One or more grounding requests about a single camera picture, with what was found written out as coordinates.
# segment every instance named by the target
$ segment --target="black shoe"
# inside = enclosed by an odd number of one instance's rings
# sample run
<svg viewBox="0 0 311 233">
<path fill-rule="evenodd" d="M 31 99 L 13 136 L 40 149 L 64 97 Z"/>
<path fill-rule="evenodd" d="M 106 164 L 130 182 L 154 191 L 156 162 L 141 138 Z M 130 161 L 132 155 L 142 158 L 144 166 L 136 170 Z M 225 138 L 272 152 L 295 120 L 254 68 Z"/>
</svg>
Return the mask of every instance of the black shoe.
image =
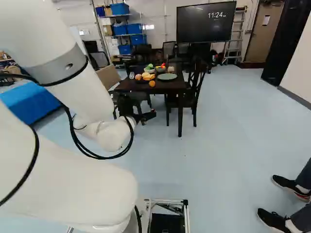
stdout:
<svg viewBox="0 0 311 233">
<path fill-rule="evenodd" d="M 272 182 L 281 188 L 286 188 L 286 189 L 293 191 L 296 194 L 296 196 L 299 199 L 301 199 L 302 201 L 309 202 L 311 191 L 307 194 L 301 192 L 296 187 L 297 184 L 295 181 L 288 180 L 288 179 L 281 177 L 281 176 L 273 175 L 272 176 Z"/>
<path fill-rule="evenodd" d="M 285 226 L 285 221 L 289 218 L 281 217 L 276 212 L 270 213 L 261 208 L 258 209 L 257 215 L 261 221 L 272 230 L 280 233 L 291 233 L 291 231 Z"/>
</svg>

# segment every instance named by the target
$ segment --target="table leg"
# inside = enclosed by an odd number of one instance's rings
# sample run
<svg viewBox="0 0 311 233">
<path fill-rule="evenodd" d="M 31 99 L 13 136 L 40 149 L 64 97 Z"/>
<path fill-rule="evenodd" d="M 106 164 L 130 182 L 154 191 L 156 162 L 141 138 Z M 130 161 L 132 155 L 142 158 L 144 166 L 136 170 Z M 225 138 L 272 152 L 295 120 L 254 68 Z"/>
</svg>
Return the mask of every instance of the table leg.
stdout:
<svg viewBox="0 0 311 233">
<path fill-rule="evenodd" d="M 183 98 L 184 94 L 178 94 L 178 137 L 181 137 L 181 132 L 183 129 Z"/>
</svg>

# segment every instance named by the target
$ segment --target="glass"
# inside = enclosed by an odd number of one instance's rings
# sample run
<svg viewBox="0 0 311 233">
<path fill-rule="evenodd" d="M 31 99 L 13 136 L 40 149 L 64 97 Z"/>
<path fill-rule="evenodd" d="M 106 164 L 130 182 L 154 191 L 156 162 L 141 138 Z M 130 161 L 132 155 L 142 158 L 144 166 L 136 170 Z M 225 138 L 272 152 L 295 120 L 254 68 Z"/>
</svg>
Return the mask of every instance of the glass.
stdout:
<svg viewBox="0 0 311 233">
<path fill-rule="evenodd" d="M 134 73 L 134 72 L 131 72 L 130 75 L 129 75 L 129 78 L 130 78 L 130 79 L 134 79 L 134 78 L 135 78 L 135 73 Z"/>
</svg>

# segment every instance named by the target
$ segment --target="tv screen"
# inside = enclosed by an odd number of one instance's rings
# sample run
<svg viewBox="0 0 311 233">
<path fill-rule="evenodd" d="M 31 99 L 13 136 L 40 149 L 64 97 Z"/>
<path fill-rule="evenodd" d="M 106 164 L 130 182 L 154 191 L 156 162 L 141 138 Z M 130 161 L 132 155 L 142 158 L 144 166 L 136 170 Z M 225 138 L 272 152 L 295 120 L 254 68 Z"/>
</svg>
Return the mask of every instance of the tv screen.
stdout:
<svg viewBox="0 0 311 233">
<path fill-rule="evenodd" d="M 231 38 L 236 1 L 177 7 L 177 42 L 221 42 Z"/>
</svg>

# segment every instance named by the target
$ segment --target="green plate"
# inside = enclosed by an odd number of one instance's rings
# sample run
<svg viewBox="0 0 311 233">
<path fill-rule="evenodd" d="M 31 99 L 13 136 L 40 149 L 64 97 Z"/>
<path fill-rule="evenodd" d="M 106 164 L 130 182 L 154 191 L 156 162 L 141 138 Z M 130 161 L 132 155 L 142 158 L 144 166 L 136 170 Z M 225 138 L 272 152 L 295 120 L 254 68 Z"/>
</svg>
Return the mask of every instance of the green plate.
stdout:
<svg viewBox="0 0 311 233">
<path fill-rule="evenodd" d="M 176 74 L 160 74 L 157 79 L 161 81 L 171 81 L 177 78 Z"/>
</svg>

